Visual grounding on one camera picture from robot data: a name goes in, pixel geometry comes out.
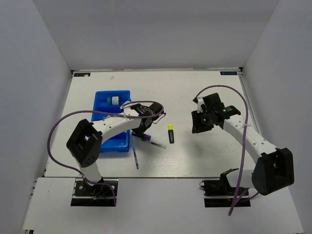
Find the blue gel jar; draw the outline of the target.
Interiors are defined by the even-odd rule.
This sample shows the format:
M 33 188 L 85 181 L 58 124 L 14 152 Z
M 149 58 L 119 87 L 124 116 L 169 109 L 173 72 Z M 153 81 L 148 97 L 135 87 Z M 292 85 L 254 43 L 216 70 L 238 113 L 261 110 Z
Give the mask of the blue gel jar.
M 107 97 L 107 105 L 119 106 L 120 105 L 120 97 L 119 96 Z

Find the purple cap black marker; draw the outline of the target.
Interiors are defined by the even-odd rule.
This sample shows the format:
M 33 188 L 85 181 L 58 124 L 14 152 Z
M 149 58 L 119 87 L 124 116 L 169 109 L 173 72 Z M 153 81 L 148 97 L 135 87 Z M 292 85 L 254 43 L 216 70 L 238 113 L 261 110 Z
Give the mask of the purple cap black marker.
M 147 141 L 150 141 L 150 140 L 151 140 L 151 136 L 150 136 L 150 135 L 147 135 L 147 134 L 137 134 L 137 133 L 135 133 L 135 132 L 132 132 L 132 135 L 135 136 L 135 137 L 138 137 L 138 138 L 147 140 Z

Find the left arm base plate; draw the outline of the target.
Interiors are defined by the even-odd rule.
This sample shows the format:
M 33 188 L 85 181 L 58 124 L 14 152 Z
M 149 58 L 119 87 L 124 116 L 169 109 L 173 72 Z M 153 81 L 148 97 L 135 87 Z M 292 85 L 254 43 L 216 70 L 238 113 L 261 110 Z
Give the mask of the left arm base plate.
M 109 186 L 91 186 L 84 180 L 76 180 L 71 198 L 72 207 L 115 207 L 118 180 L 105 180 Z

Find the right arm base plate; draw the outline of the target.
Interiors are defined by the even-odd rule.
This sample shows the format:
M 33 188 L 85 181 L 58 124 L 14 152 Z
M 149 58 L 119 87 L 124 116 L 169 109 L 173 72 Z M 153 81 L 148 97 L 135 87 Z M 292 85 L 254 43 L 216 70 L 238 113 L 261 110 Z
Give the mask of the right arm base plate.
M 207 179 L 199 183 L 203 190 L 205 208 L 230 208 L 235 188 L 222 185 L 220 180 Z

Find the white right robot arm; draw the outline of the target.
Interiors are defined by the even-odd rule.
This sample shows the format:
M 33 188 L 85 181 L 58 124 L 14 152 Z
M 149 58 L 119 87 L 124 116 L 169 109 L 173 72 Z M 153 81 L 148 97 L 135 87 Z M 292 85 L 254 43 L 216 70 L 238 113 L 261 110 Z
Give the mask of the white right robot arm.
M 241 112 L 234 106 L 224 106 L 217 93 L 199 98 L 199 109 L 204 115 L 201 122 L 219 126 L 233 136 L 255 163 L 251 170 L 230 169 L 220 175 L 220 188 L 232 194 L 238 185 L 256 189 L 268 195 L 294 184 L 293 155 L 288 148 L 279 149 L 269 143 L 253 127 L 244 122 Z

